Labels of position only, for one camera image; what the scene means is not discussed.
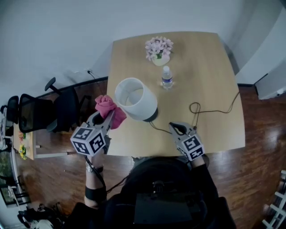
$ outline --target wristwatch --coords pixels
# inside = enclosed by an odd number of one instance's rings
[[[88,162],[85,163],[85,168],[88,172],[95,174],[95,172],[93,171],[93,169],[89,166]],[[95,168],[95,170],[98,173],[102,173],[103,172],[103,166],[97,167]]]

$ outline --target white lamp shade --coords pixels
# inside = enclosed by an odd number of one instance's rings
[[[136,78],[121,81],[115,89],[115,99],[118,105],[135,120],[146,120],[157,110],[156,96]]]

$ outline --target wooden table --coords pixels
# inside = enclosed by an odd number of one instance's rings
[[[155,36],[163,36],[174,42],[173,54],[167,63],[175,82],[171,90],[160,86],[163,67],[157,67],[145,59],[144,44]],[[214,33],[171,32],[115,41],[107,94],[114,99],[116,86],[128,77],[140,79],[156,95],[159,115],[153,123],[164,130],[168,130],[171,121],[195,124],[194,114],[189,111],[190,103],[199,102],[201,111],[227,111],[238,93],[228,56],[218,35]],[[244,117],[240,95],[229,114],[200,114],[198,134],[206,153],[244,147]],[[170,134],[128,116],[118,129],[110,131],[109,136],[112,138],[108,152],[110,155],[179,155]]]
[[[44,151],[44,153],[41,152],[37,152],[41,151],[41,145],[36,145],[36,134],[35,131],[27,133],[27,139],[24,139],[23,142],[20,142],[20,138],[19,138],[19,125],[18,124],[14,124],[14,132],[13,132],[13,147],[14,149],[16,149],[17,151],[19,151],[20,149],[20,145],[24,144],[24,146],[26,147],[26,156],[32,160],[34,160],[35,158],[45,158],[45,157],[60,157],[60,156],[66,156],[67,155],[67,151],[64,151],[63,153],[54,153],[54,152],[47,152]]]

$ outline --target chair backrest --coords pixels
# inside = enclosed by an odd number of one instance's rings
[[[7,104],[7,120],[18,124],[18,107],[19,97],[13,96],[9,99]]]
[[[71,88],[63,92],[54,102],[57,131],[69,131],[80,119],[80,103],[76,91]]]
[[[23,133],[46,129],[56,119],[51,100],[22,94],[19,103],[19,129]]]

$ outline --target lamp base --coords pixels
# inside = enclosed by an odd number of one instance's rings
[[[149,118],[147,118],[147,119],[145,119],[145,120],[143,120],[144,122],[152,122],[152,121],[154,121],[156,118],[157,118],[157,116],[158,116],[158,108],[156,109],[156,111],[154,112],[154,114],[152,114],[152,116],[151,117],[149,117]]]

